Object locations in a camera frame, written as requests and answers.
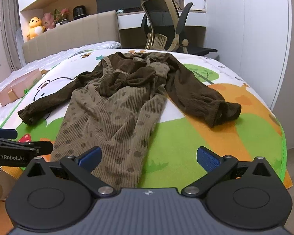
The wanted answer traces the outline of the colourful cartoon play mat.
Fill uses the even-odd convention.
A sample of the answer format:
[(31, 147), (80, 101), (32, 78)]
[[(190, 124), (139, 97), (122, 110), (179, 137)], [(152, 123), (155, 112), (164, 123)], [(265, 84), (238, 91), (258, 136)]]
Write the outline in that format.
[[(36, 125), (27, 126), (18, 112), (40, 97), (50, 95), (73, 80), (81, 72), (92, 70), (112, 49), (75, 50), (72, 56), (57, 55), (55, 65), (48, 66), (41, 78), (25, 96), (14, 104), (0, 109), (5, 114), (1, 126), (17, 130), (17, 139), (27, 141), (56, 140), (68, 105), (63, 104), (43, 117)], [(217, 90), (230, 102), (242, 105), (238, 120), (210, 129), (203, 122), (180, 111), (171, 99), (166, 99), (161, 116), (148, 142), (139, 187), (184, 188), (205, 175), (198, 164), (196, 152), (205, 146), (220, 156), (232, 155), (240, 161), (251, 161), (263, 156), (270, 163), (285, 187), (292, 187), (287, 171), (286, 138), (279, 121), (262, 100), (232, 70), (206, 57), (175, 54), (175, 57), (202, 82)]]

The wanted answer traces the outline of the beige upholstered headboard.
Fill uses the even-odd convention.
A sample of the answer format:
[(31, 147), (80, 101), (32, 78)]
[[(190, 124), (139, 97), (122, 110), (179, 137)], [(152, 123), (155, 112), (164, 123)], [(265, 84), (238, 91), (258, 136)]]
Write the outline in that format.
[(58, 52), (105, 41), (120, 42), (115, 11), (89, 15), (53, 28), (22, 46), (26, 63)]

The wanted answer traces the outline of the beige mesh office chair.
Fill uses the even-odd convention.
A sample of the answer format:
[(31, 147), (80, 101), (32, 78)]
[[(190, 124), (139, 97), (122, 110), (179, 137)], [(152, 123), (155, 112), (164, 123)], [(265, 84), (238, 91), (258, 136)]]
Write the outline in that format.
[(186, 20), (193, 6), (185, 5), (179, 13), (174, 0), (141, 0), (144, 11), (141, 27), (147, 42), (146, 49), (205, 56), (217, 49), (191, 46), (186, 35)]

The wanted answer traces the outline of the pink plush toy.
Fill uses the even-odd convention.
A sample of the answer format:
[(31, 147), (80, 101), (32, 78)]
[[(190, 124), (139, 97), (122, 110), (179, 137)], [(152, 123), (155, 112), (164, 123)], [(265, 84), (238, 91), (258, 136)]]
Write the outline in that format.
[(44, 14), (42, 18), (42, 26), (45, 28), (45, 31), (56, 27), (54, 16), (50, 12)]

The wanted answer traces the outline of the yellow duck plush toy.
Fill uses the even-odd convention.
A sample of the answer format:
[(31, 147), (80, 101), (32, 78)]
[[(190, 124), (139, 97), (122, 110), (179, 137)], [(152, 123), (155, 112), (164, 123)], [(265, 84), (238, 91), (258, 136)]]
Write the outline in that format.
[(42, 20), (37, 16), (33, 17), (29, 23), (29, 30), (26, 38), (30, 40), (39, 36), (45, 31), (45, 26), (42, 25)]

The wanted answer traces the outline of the white desk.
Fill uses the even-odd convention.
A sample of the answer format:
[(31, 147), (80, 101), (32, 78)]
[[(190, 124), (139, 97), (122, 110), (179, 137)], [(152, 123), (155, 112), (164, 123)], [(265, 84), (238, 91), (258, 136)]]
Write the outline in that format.
[[(117, 14), (119, 30), (140, 28), (144, 17), (144, 12), (121, 13)], [(156, 25), (169, 26), (172, 25), (172, 19), (169, 13), (156, 13)], [(194, 27), (206, 27), (206, 14), (198, 11), (190, 11), (188, 13), (185, 25)]]

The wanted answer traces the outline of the brown polka dot dress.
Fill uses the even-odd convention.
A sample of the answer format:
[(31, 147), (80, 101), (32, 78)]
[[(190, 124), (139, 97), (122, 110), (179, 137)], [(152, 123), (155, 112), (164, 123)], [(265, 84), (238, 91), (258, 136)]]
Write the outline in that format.
[(120, 189), (138, 185), (150, 136), (167, 99), (210, 127), (236, 120), (242, 109), (200, 82), (172, 54), (117, 52), (18, 114), (32, 126), (68, 103), (51, 160), (98, 146), (102, 160), (92, 174)]

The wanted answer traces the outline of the potted plant red leaves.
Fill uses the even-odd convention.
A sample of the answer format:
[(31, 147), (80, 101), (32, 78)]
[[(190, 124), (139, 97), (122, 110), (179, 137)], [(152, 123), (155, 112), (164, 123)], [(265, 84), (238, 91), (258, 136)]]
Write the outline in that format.
[(61, 23), (62, 20), (69, 18), (69, 9), (64, 8), (62, 10), (54, 9), (54, 22)]

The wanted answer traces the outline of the pink cardboard box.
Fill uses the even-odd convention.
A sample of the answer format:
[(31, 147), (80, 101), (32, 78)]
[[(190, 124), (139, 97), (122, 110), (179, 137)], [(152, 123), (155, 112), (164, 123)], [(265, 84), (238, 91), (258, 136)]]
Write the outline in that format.
[(0, 91), (0, 104), (5, 106), (19, 98), (22, 98), (41, 78), (42, 74), (40, 70), (35, 69), (13, 80), (2, 91)]

